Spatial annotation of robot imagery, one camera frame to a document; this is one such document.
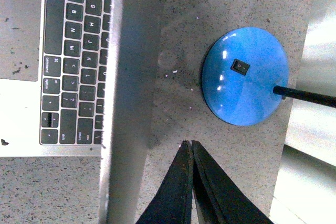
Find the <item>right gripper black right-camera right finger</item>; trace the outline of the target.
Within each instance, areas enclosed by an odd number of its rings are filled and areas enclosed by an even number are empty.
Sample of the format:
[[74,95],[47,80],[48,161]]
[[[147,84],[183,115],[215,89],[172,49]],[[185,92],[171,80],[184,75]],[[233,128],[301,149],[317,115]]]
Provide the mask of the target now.
[[272,223],[198,141],[192,142],[193,186],[199,223]]

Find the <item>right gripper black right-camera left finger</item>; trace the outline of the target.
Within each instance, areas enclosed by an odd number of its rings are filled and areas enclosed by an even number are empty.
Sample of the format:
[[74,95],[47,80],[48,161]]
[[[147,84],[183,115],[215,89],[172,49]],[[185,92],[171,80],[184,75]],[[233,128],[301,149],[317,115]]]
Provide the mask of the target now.
[[194,158],[189,141],[183,141],[156,195],[137,223],[190,223]]

